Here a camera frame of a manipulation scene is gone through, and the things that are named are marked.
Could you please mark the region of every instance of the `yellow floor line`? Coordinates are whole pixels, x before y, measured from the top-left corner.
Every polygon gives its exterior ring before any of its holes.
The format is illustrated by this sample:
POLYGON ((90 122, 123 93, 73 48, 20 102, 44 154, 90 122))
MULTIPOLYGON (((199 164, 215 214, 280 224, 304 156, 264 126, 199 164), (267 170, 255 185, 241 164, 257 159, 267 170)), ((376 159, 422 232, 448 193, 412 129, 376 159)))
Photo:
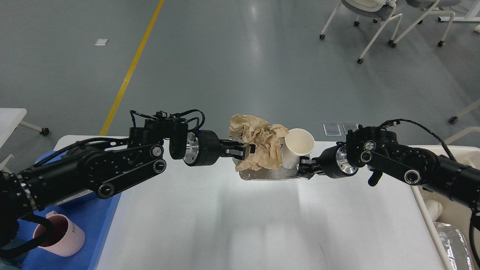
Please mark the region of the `yellow floor line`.
POLYGON ((120 86, 120 90, 117 94, 117 97, 113 101, 113 105, 110 108, 110 112, 108 113, 108 116, 105 119, 105 122, 103 123, 102 130, 100 131, 100 134, 99 134, 100 136, 107 135, 107 131, 110 128, 110 124, 112 124, 113 117, 115 116, 115 113, 117 112, 117 109, 120 105, 123 94, 125 94, 125 90, 127 89, 128 83, 130 82, 130 78, 132 77, 132 74, 135 71, 135 67, 137 66, 138 60, 140 59, 140 56, 142 55, 142 51, 144 50, 145 43, 147 43, 148 37, 150 36, 150 32, 152 31, 155 20, 158 17, 158 13, 160 12, 160 9, 162 8, 163 2, 164 2, 164 0, 160 0, 158 2, 158 5, 156 6, 155 12, 153 13, 152 19, 150 20, 150 23, 148 24, 147 30, 145 31, 145 34, 144 34, 144 37, 142 38, 142 41, 140 42, 140 45, 138 46, 137 52, 135 53, 135 56, 133 57, 132 63, 130 64, 130 67, 128 68, 127 74, 125 75, 125 78, 123 79, 123 83, 120 86))

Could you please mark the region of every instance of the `pink mug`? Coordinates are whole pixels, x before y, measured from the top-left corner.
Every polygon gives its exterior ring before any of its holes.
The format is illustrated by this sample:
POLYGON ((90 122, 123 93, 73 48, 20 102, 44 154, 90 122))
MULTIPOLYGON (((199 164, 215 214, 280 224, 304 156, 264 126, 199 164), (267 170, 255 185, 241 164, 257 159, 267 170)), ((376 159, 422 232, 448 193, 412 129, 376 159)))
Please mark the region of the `pink mug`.
MULTIPOLYGON (((77 253, 85 243, 85 233, 65 215, 51 211, 46 218, 53 224, 52 236, 43 242, 39 247, 57 254, 68 257, 77 253)), ((37 237, 45 232, 43 225, 38 225, 33 232, 37 237)))

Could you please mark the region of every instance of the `white paper cup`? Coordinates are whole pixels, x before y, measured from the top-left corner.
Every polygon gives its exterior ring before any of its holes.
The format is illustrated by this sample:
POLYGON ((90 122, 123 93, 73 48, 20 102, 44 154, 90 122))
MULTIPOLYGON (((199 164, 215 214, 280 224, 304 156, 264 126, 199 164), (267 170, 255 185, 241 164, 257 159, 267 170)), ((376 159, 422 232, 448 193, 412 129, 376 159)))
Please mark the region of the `white paper cup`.
POLYGON ((282 167, 293 169, 297 166, 300 156, 306 156, 313 151, 315 140, 306 130, 294 128, 285 137, 282 148, 282 167))
MULTIPOLYGON (((55 211, 48 213, 46 218, 53 224, 53 234, 39 248, 62 257, 71 256, 82 248, 85 243, 85 233, 80 227, 55 211)), ((43 225, 38 225, 33 232, 33 237, 41 235, 45 230, 43 225)))

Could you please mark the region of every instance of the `silver foil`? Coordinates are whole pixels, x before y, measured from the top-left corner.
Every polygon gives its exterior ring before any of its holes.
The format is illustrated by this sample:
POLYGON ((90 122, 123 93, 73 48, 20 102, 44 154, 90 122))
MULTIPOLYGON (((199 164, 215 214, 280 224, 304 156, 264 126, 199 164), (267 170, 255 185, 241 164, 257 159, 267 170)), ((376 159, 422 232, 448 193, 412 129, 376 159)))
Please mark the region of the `silver foil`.
POLYGON ((473 270, 472 259, 465 237, 450 224, 435 222, 435 229, 444 245, 454 270, 473 270))
MULTIPOLYGON (((233 163, 237 164, 240 160, 233 159, 233 163)), ((280 167, 278 170, 271 170, 261 168, 258 171, 246 169, 239 172, 240 178, 243 180, 257 180, 257 181, 282 181, 292 179, 310 179, 314 173, 301 174, 297 168, 285 169, 280 167)))

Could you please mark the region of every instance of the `caster wheel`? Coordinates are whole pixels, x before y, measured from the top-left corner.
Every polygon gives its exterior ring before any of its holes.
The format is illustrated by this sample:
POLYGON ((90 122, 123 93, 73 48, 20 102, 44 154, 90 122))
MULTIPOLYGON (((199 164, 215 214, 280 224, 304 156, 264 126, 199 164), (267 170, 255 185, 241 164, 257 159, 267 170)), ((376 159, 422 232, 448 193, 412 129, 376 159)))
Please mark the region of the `caster wheel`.
POLYGON ((47 136, 50 133, 50 130, 47 127, 42 127, 41 135, 47 136))
POLYGON ((452 116, 452 117, 450 117, 450 119, 448 119, 448 122, 450 124, 455 124, 457 121, 458 121, 458 117, 456 117, 456 116, 452 116))

